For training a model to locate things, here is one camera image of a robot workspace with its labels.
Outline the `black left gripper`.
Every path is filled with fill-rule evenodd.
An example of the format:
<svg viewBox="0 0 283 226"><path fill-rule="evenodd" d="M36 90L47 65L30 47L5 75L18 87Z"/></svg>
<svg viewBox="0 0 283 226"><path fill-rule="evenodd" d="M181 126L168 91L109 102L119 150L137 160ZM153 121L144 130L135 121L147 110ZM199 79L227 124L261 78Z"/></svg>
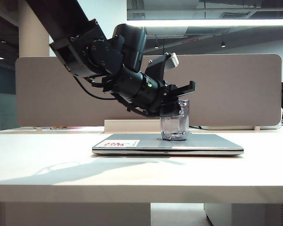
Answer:
<svg viewBox="0 0 283 226"><path fill-rule="evenodd" d="M158 88L158 95L154 103L143 112L147 117L177 117L180 115L181 106L178 97L194 92L196 83L190 81L188 85L177 87L174 84Z"/></svg>

